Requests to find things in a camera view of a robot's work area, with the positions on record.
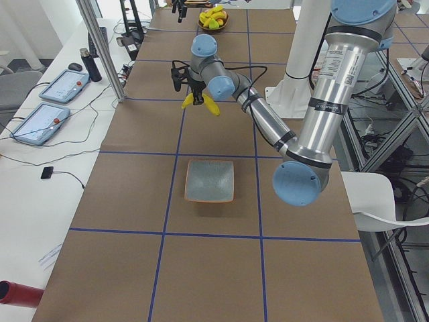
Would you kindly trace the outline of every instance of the gray square plate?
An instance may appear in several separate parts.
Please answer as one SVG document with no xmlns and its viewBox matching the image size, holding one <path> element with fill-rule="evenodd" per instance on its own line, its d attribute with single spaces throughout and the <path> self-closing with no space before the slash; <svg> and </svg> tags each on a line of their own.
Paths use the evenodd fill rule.
<svg viewBox="0 0 429 322">
<path fill-rule="evenodd" d="M 185 199 L 200 203 L 228 203 L 234 199 L 232 161 L 190 160 Z"/>
</svg>

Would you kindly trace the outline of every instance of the blue joint cap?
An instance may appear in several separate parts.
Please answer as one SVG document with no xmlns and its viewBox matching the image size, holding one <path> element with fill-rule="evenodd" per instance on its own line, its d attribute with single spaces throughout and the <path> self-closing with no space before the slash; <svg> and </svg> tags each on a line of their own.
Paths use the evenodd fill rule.
<svg viewBox="0 0 429 322">
<path fill-rule="evenodd" d="M 213 56 L 217 53 L 216 40 L 207 34 L 198 35 L 194 38 L 190 51 L 197 57 Z"/>
<path fill-rule="evenodd" d="M 234 82 L 228 76 L 213 77 L 207 88 L 215 101 L 223 101 L 235 92 Z"/>
<path fill-rule="evenodd" d="M 378 46 L 377 51 L 390 48 L 392 43 L 393 43 L 393 37 L 383 39 L 382 41 L 380 41 L 380 46 Z"/>
<path fill-rule="evenodd" d="M 293 206 L 311 204 L 322 190 L 313 169 L 297 161 L 287 161 L 278 166 L 273 175 L 273 187 L 281 200 Z"/>
<path fill-rule="evenodd" d="M 396 0 L 332 0 L 334 18 L 345 25 L 365 25 L 383 17 Z"/>
</svg>

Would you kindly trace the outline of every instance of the black bottle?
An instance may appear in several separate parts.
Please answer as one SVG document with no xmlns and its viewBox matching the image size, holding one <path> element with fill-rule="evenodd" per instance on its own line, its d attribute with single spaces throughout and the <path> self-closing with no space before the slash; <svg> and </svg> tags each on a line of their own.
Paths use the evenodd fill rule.
<svg viewBox="0 0 429 322">
<path fill-rule="evenodd" d="M 80 57 L 82 58 L 82 61 L 86 67 L 86 70 L 88 71 L 89 78 L 91 78 L 93 82 L 101 81 L 100 71 L 97 68 L 94 58 L 90 55 L 88 49 L 81 48 Z"/>
</svg>

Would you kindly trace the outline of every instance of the chair leg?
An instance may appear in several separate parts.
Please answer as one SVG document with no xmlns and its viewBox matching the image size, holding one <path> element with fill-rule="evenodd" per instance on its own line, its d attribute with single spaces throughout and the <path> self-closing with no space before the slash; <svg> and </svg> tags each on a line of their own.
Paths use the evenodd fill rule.
<svg viewBox="0 0 429 322">
<path fill-rule="evenodd" d="M 374 262 L 378 256 L 381 255 L 381 253 L 384 251 L 384 249 L 391 243 L 391 241 L 393 239 L 395 239 L 395 237 L 397 235 L 399 235 L 399 233 L 402 231 L 402 229 L 397 229 L 394 231 L 394 233 L 389 237 L 389 239 L 382 245 L 382 247 L 379 249 L 379 251 L 377 253 L 375 253 L 373 256 L 371 256 L 372 261 Z"/>
</svg>

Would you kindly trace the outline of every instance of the red cylinder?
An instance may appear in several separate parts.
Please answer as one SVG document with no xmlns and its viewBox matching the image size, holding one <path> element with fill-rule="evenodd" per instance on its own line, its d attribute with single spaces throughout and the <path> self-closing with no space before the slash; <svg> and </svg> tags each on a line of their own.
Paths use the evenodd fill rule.
<svg viewBox="0 0 429 322">
<path fill-rule="evenodd" d="M 16 305 L 18 307 L 37 307 L 42 299 L 44 290 L 27 285 L 0 282 L 0 304 Z"/>
</svg>

